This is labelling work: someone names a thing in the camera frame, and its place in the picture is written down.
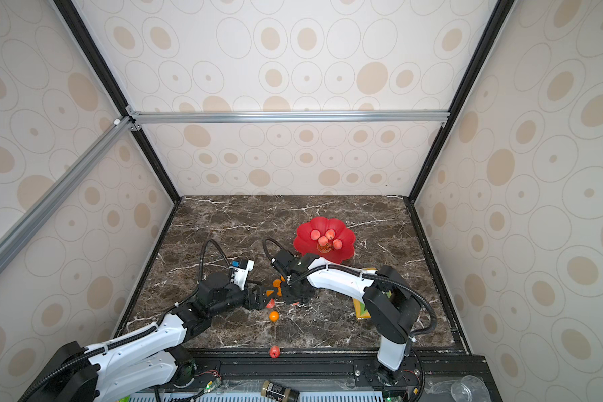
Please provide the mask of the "pink peach top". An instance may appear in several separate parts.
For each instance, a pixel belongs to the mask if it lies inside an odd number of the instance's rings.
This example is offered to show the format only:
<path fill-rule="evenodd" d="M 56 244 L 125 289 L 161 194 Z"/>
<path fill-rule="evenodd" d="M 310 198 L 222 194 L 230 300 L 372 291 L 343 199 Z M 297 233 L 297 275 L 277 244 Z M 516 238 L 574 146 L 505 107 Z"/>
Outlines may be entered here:
<path fill-rule="evenodd" d="M 311 231 L 310 237 L 312 240 L 316 241 L 320 238 L 321 234 L 318 230 L 314 229 Z"/>

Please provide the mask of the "pink peach bottom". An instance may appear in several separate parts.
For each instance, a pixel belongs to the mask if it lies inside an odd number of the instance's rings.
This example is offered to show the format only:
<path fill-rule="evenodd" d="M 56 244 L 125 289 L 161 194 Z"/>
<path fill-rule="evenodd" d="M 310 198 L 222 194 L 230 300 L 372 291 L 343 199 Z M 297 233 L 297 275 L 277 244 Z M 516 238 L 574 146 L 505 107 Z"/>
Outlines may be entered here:
<path fill-rule="evenodd" d="M 277 359 L 281 356 L 281 349 L 278 346 L 272 346 L 269 351 L 269 355 L 273 359 Z"/>

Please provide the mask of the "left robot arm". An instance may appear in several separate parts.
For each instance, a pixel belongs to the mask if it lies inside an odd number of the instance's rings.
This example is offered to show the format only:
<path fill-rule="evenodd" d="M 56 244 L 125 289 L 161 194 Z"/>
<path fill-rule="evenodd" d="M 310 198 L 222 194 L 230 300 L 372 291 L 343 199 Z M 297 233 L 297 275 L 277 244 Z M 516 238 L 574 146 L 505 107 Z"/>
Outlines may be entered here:
<path fill-rule="evenodd" d="M 235 308 L 261 310 L 266 288 L 248 285 L 254 261 L 227 260 L 225 272 L 200 276 L 193 292 L 160 318 L 131 333 L 57 350 L 21 396 L 23 401 L 116 401 L 139 390 L 189 377 L 194 361 L 184 343 Z"/>

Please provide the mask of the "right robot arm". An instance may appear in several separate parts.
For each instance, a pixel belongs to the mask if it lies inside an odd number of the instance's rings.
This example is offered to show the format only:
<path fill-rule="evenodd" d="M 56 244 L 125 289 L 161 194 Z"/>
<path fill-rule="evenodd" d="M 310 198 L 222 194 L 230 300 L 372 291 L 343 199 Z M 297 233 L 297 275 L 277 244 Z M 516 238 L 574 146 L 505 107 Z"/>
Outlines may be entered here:
<path fill-rule="evenodd" d="M 437 329 L 433 306 L 390 266 L 363 270 L 311 253 L 297 257 L 272 238 L 264 239 L 262 247 L 285 279 L 281 285 L 285 303 L 306 303 L 316 289 L 324 289 L 364 304 L 380 335 L 377 360 L 382 370 L 398 372 L 415 339 Z"/>

